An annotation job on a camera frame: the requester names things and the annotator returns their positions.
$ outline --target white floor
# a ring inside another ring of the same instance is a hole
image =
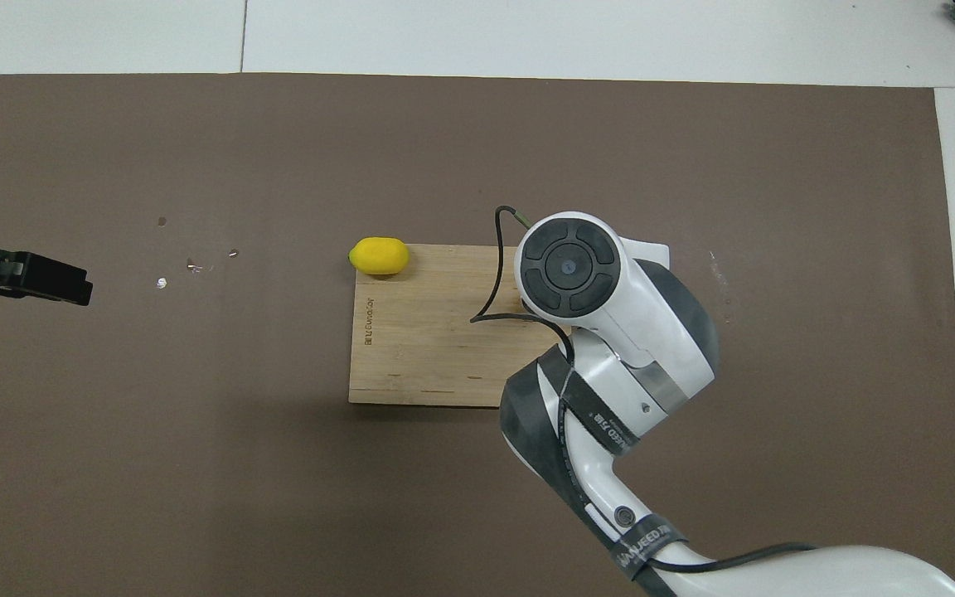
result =
[[[936,87],[955,264],[955,23],[945,5],[0,0],[0,73],[245,70]]]

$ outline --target lemon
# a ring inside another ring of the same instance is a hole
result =
[[[399,238],[369,235],[348,252],[348,260],[356,269],[370,275],[399,273],[408,265],[408,246]]]

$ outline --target wooden cutting board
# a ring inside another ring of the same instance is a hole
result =
[[[497,249],[408,245],[393,276],[356,272],[350,403],[497,407],[503,383],[557,339],[538,323],[471,324],[496,278]],[[525,313],[504,250],[500,292],[489,313]]]

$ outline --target brown mat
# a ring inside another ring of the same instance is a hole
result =
[[[496,411],[347,403],[352,243],[489,245],[500,203],[667,243],[719,322],[620,466],[698,551],[955,578],[941,172],[931,90],[0,76],[0,246],[95,283],[0,298],[0,595],[639,594]]]

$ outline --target circular cap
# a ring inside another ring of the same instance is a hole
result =
[[[613,519],[622,527],[631,527],[633,522],[636,522],[636,513],[631,507],[618,506],[618,509],[613,511]]]
[[[547,255],[547,280],[562,290],[580,288],[592,275],[592,258],[587,250],[572,242],[558,245]]]

